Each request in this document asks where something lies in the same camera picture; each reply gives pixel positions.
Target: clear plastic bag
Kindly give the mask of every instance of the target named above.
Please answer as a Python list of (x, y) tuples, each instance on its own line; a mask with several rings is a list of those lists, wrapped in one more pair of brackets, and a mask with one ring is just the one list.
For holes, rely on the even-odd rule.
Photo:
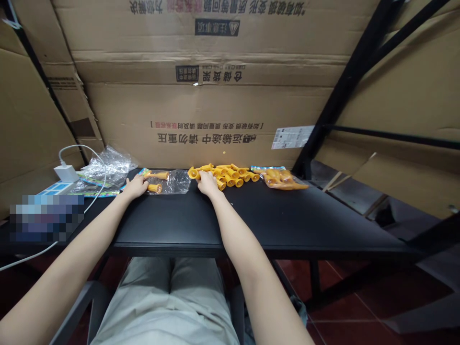
[(187, 170), (149, 170), (143, 168), (139, 175), (145, 176), (149, 182), (147, 194), (185, 194), (190, 188), (190, 178)]
[(105, 163), (105, 170), (101, 160), (93, 156), (90, 163), (78, 174), (80, 179), (69, 194), (96, 196), (104, 183), (104, 175), (107, 173), (104, 189), (99, 197), (116, 196), (120, 193), (120, 187), (125, 183), (128, 172), (138, 167), (131, 160), (130, 155), (123, 155), (110, 145), (107, 145), (99, 156)]
[(281, 167), (260, 167), (251, 166), (254, 173), (260, 174), (265, 184), (270, 188), (281, 190), (307, 189), (308, 184), (295, 177), (284, 166)]
[[(101, 156), (105, 163), (105, 170), (107, 172), (106, 183), (108, 186), (120, 188), (125, 183), (128, 172), (138, 167), (137, 164), (132, 162), (130, 155), (123, 155), (110, 145), (107, 145), (99, 156)], [(104, 165), (99, 158), (93, 156), (90, 164), (82, 169), (82, 174), (92, 180), (103, 182)]]

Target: hand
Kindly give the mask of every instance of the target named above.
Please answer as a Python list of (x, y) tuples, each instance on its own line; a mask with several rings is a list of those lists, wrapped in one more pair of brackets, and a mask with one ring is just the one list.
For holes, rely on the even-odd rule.
[(201, 176), (201, 179), (197, 180), (198, 189), (204, 195), (211, 197), (212, 195), (221, 193), (221, 191), (217, 187), (217, 181), (216, 178), (212, 175), (212, 172), (199, 171), (198, 173)]
[(126, 187), (123, 189), (122, 196), (129, 198), (130, 201), (144, 194), (149, 186), (148, 181), (144, 181), (144, 176), (137, 174), (130, 182), (126, 179)]

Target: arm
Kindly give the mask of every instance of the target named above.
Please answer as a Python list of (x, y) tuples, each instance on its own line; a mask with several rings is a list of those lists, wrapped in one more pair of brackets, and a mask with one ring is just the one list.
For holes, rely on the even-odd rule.
[(225, 250), (241, 281), (255, 342), (313, 345), (259, 241), (219, 191), (216, 178), (201, 171), (200, 175), (198, 188), (216, 211)]
[(114, 238), (133, 199), (147, 190), (140, 175), (57, 257), (35, 285), (0, 321), (0, 344), (49, 344), (92, 269)]

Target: cardboard wall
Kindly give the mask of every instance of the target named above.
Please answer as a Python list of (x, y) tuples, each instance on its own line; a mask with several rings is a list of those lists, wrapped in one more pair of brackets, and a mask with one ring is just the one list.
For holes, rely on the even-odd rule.
[[(52, 4), (48, 0), (14, 0), (13, 6), (78, 143), (102, 151), (101, 133)], [(90, 160), (92, 152), (83, 152)]]
[[(15, 7), (47, 75), (67, 76), (58, 69), (75, 66), (104, 141), (141, 165), (291, 167), (300, 148), (272, 149), (277, 129), (315, 124), (377, 3), (15, 0)], [(58, 97), (68, 108), (77, 96)]]
[[(58, 180), (58, 152), (75, 140), (35, 66), (12, 28), (0, 21), (0, 219), (22, 195), (36, 194)], [(78, 149), (67, 164), (83, 165)]]
[[(425, 4), (411, 1), (396, 27)], [(452, 0), (364, 77), (337, 124), (460, 141), (459, 43)], [(439, 218), (460, 205), (455, 150), (334, 132), (317, 159)]]

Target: white sticker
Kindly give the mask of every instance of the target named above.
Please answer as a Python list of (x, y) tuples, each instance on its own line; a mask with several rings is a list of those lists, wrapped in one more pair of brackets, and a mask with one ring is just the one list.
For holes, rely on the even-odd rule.
[(278, 128), (272, 150), (303, 147), (314, 128), (315, 126)]

